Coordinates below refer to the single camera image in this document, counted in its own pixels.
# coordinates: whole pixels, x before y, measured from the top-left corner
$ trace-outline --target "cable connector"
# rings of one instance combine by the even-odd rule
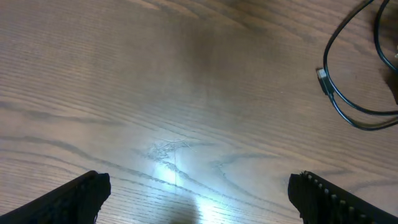
[[[328,77],[326,76],[326,72],[323,68],[317,69],[318,81],[321,84],[322,91],[326,96],[332,95],[335,92],[335,89],[331,85]]]

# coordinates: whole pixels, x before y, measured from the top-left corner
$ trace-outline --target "wood grain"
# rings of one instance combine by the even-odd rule
[[[315,75],[359,2],[0,0],[0,214],[94,169],[113,185],[98,223],[300,223],[287,183],[302,170],[398,215],[398,128],[352,128]],[[387,110],[379,5],[342,32],[330,72]]]

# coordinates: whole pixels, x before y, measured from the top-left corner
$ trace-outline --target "coiled black cable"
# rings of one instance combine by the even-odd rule
[[[340,32],[345,28],[345,26],[352,20],[353,17],[355,17],[360,11],[362,11],[365,7],[370,5],[374,0],[368,0],[360,4],[355,10],[353,10],[347,17],[346,19],[337,27],[333,35],[330,37],[330,40],[328,44],[326,45],[325,52],[323,54],[323,69],[325,71],[325,78],[327,79],[327,82],[330,84],[330,86],[333,88],[333,91],[337,93],[337,95],[348,105],[350,105],[352,108],[357,109],[360,112],[370,114],[370,115],[375,115],[375,116],[393,116],[393,115],[398,115],[398,111],[374,111],[374,110],[369,110],[366,108],[363,108],[362,106],[359,106],[355,103],[353,103],[351,100],[347,99],[342,92],[339,91],[337,86],[333,83],[333,80],[330,77],[329,74],[329,69],[328,69],[328,54],[330,51],[331,46],[333,45],[333,42],[336,40]],[[376,46],[376,51],[379,54],[380,58],[383,60],[383,62],[390,67],[393,71],[397,72],[397,69],[393,64],[388,61],[388,59],[385,57],[383,54],[381,48],[380,48],[380,43],[379,43],[379,26],[380,26],[380,20],[381,20],[381,15],[383,10],[385,9],[386,5],[389,3],[389,0],[384,0],[378,13],[376,16],[375,24],[374,24],[374,43]],[[354,126],[355,128],[359,128],[365,131],[376,131],[384,128],[389,128],[393,125],[398,124],[398,121],[395,121],[397,119],[393,119],[392,122],[387,122],[387,124],[380,124],[380,125],[363,125],[359,124],[358,122],[352,120],[350,117],[345,115],[340,108],[338,107],[334,97],[333,93],[330,92],[325,92],[325,94],[328,95],[333,107],[337,110],[339,115],[343,117],[350,125]]]

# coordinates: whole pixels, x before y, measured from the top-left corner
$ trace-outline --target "wooden table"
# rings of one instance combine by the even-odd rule
[[[112,183],[98,223],[300,223],[287,184],[303,170],[398,215],[398,127],[352,128],[315,73],[359,3],[0,0],[0,214],[93,169]],[[391,110],[380,3],[329,66],[354,102]]]

